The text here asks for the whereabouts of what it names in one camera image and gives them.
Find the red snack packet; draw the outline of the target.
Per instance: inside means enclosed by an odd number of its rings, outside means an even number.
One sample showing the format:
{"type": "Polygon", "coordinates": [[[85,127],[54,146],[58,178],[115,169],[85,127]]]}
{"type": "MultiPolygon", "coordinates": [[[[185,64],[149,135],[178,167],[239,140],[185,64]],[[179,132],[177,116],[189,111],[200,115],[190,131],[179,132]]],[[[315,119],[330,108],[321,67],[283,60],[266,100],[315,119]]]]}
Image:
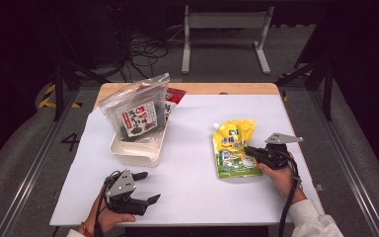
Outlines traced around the red snack packet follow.
{"type": "Polygon", "coordinates": [[[169,118],[172,110],[179,104],[187,92],[185,90],[168,88],[165,94],[165,116],[169,118]]]}

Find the aluminium floor rail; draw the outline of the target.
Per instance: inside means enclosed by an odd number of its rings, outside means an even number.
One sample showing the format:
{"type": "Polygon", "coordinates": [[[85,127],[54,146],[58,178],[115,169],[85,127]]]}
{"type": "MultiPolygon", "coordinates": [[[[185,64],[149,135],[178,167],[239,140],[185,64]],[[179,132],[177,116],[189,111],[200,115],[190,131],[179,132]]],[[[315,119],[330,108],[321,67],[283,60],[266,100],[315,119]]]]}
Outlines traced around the aluminium floor rail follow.
{"type": "Polygon", "coordinates": [[[368,194],[367,189],[364,187],[361,179],[358,176],[356,169],[354,168],[349,155],[346,152],[345,147],[341,142],[341,137],[336,131],[335,126],[329,121],[323,111],[323,102],[321,101],[319,94],[314,91],[309,91],[308,95],[315,109],[317,110],[320,120],[323,122],[325,131],[329,135],[331,143],[334,145],[339,156],[338,160],[341,165],[341,169],[345,174],[348,184],[353,192],[353,195],[366,219],[367,224],[374,237],[379,237],[379,214],[368,194]]]}
{"type": "Polygon", "coordinates": [[[23,210],[36,182],[38,176],[42,170],[42,167],[48,157],[50,146],[53,143],[54,137],[60,130],[74,100],[76,99],[78,92],[75,90],[69,90],[66,92],[65,98],[62,100],[62,112],[57,120],[53,120],[50,124],[50,128],[38,150],[38,153],[30,166],[30,169],[22,180],[17,193],[12,199],[11,205],[6,211],[1,223],[0,223],[0,237],[9,237],[12,232],[16,221],[18,220],[21,211],[23,210]]]}

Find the person's right hand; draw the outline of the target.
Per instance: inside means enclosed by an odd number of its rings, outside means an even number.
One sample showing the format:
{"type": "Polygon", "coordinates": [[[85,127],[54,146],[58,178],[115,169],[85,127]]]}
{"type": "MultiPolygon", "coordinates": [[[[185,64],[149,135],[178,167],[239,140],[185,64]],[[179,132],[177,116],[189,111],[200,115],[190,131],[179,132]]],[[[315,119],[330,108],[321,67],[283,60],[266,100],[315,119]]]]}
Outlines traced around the person's right hand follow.
{"type": "MultiPolygon", "coordinates": [[[[272,170],[269,166],[267,166],[264,163],[260,163],[259,167],[267,176],[269,176],[269,178],[272,180],[273,184],[276,186],[280,194],[285,199],[288,199],[294,183],[292,168],[290,166],[287,166],[280,170],[272,170]]],[[[294,204],[296,202],[305,200],[306,198],[307,197],[303,193],[303,191],[299,188],[296,188],[294,190],[291,203],[294,204]]]]}

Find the yellow black hazard tape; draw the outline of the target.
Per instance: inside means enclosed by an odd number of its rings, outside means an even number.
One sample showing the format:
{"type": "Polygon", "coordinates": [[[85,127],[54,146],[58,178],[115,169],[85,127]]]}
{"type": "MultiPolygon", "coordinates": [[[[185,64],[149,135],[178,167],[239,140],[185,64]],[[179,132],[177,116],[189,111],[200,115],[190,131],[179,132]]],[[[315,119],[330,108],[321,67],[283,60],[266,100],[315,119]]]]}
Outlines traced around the yellow black hazard tape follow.
{"type": "MultiPolygon", "coordinates": [[[[56,108],[57,105],[55,102],[50,101],[51,94],[55,92],[55,84],[52,83],[48,86],[48,88],[45,90],[45,93],[41,99],[41,101],[38,104],[39,108],[56,108]]],[[[73,103],[71,108],[73,109],[80,109],[82,108],[82,103],[73,103]]]]}

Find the white table cover sheet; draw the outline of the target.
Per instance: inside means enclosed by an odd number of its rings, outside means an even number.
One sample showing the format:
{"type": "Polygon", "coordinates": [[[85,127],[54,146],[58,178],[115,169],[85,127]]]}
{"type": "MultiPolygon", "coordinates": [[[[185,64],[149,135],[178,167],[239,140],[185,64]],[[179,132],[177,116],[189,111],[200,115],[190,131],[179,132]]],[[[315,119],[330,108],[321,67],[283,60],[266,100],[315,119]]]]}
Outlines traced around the white table cover sheet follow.
{"type": "MultiPolygon", "coordinates": [[[[138,217],[139,226],[256,225],[279,221],[285,200],[267,176],[219,179],[212,135],[232,119],[256,123],[250,141],[262,147],[275,132],[293,128],[277,95],[186,95],[168,120],[160,162],[137,182],[134,198],[157,196],[138,217]]],[[[124,170],[111,152],[114,131],[92,111],[50,222],[76,225],[89,213],[107,176],[124,170]]]]}

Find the person's left hand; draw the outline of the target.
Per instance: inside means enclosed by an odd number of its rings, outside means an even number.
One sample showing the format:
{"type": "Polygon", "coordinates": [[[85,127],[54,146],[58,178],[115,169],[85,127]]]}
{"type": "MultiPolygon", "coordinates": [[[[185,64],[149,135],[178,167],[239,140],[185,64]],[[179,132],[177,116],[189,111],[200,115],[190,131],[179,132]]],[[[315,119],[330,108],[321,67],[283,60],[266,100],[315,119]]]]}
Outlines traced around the person's left hand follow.
{"type": "Polygon", "coordinates": [[[106,208],[106,203],[101,196],[97,196],[86,220],[81,224],[79,232],[86,237],[95,236],[95,223],[99,222],[101,229],[107,233],[117,224],[123,222],[134,222],[135,216],[129,213],[115,213],[106,208]]]}

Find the black metal stand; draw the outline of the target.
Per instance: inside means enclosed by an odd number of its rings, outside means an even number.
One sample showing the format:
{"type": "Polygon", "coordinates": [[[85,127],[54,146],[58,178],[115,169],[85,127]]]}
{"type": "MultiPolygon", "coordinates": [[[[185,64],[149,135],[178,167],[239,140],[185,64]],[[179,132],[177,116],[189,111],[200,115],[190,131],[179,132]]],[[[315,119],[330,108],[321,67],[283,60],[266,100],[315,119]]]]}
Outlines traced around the black metal stand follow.
{"type": "Polygon", "coordinates": [[[310,76],[306,80],[304,86],[309,91],[316,91],[321,83],[324,83],[323,93],[323,113],[327,120],[332,120],[331,117],[331,104],[332,104],[332,91],[334,82],[334,71],[331,63],[324,60],[318,60],[308,63],[305,66],[295,70],[287,76],[278,79],[275,82],[277,87],[283,86],[288,82],[300,77],[302,74],[310,72],[310,76]]]}
{"type": "Polygon", "coordinates": [[[76,71],[81,72],[92,81],[100,84],[108,83],[104,77],[86,69],[84,66],[68,59],[60,59],[54,65],[54,84],[55,84],[55,104],[56,112],[54,121],[58,121],[65,109],[63,86],[67,85],[70,90],[78,90],[81,86],[80,79],[76,75],[76,71]]]}

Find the clear bag of dried seaweed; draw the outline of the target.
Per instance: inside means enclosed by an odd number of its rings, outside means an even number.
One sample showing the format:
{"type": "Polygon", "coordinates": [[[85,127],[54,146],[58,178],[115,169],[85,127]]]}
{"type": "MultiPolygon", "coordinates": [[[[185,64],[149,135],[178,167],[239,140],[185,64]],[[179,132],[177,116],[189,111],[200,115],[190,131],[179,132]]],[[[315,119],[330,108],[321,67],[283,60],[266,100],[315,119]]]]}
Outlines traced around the clear bag of dried seaweed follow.
{"type": "Polygon", "coordinates": [[[99,107],[121,141],[146,138],[166,126],[165,96],[170,75],[126,85],[102,99],[99,107]]]}

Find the white metal stand frame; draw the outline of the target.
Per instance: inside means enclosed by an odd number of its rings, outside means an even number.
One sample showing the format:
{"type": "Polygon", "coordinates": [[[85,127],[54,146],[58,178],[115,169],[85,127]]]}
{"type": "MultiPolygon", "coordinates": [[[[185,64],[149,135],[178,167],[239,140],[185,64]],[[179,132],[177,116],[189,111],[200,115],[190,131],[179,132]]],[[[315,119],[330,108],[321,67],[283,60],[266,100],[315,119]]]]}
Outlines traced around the white metal stand frame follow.
{"type": "Polygon", "coordinates": [[[260,67],[264,75],[270,73],[265,57],[264,45],[273,7],[260,12],[192,12],[186,5],[184,19],[185,43],[182,60],[182,73],[190,72],[190,30],[191,29],[260,29],[260,37],[253,42],[260,67]]]}

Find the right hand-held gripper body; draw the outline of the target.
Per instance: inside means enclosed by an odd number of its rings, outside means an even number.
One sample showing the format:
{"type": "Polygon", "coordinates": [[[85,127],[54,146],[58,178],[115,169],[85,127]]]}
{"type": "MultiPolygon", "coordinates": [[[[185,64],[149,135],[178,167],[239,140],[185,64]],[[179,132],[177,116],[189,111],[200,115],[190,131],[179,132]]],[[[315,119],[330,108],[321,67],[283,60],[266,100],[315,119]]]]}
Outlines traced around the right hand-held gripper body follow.
{"type": "Polygon", "coordinates": [[[258,149],[260,154],[256,160],[266,164],[272,170],[285,168],[290,158],[286,144],[302,141],[302,137],[275,132],[265,140],[265,148],[258,149]]]}

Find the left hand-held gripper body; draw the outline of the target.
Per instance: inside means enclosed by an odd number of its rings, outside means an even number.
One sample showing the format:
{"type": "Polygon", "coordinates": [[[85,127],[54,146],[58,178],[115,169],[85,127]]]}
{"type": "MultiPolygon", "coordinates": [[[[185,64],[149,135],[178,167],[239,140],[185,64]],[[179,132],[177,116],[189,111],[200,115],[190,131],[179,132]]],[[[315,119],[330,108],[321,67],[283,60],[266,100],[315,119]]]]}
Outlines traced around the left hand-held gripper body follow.
{"type": "Polygon", "coordinates": [[[146,200],[131,197],[131,194],[136,190],[136,181],[133,180],[131,174],[129,169],[125,169],[110,176],[103,197],[108,209],[115,213],[142,216],[149,205],[146,204],[146,200]]]}

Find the white divided plastic container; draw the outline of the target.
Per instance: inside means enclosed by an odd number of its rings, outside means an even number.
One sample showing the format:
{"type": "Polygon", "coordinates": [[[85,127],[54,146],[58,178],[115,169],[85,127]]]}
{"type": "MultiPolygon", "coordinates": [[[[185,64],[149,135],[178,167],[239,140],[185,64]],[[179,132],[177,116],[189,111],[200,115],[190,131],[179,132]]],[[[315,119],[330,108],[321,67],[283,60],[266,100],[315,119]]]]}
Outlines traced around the white divided plastic container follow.
{"type": "Polygon", "coordinates": [[[133,142],[120,141],[114,135],[110,152],[124,165],[156,167],[161,158],[160,153],[166,128],[151,133],[148,137],[133,142]]]}

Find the yellow green spouted pouch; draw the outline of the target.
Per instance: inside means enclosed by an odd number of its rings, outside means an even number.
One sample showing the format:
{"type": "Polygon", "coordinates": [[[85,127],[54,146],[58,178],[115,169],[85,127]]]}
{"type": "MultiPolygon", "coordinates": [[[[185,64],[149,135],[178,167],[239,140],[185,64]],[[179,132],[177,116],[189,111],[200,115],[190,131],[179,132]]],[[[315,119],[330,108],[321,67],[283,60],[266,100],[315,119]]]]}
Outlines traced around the yellow green spouted pouch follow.
{"type": "Polygon", "coordinates": [[[212,142],[218,178],[261,176],[258,162],[245,153],[256,123],[251,119],[233,119],[215,127],[212,142]]]}

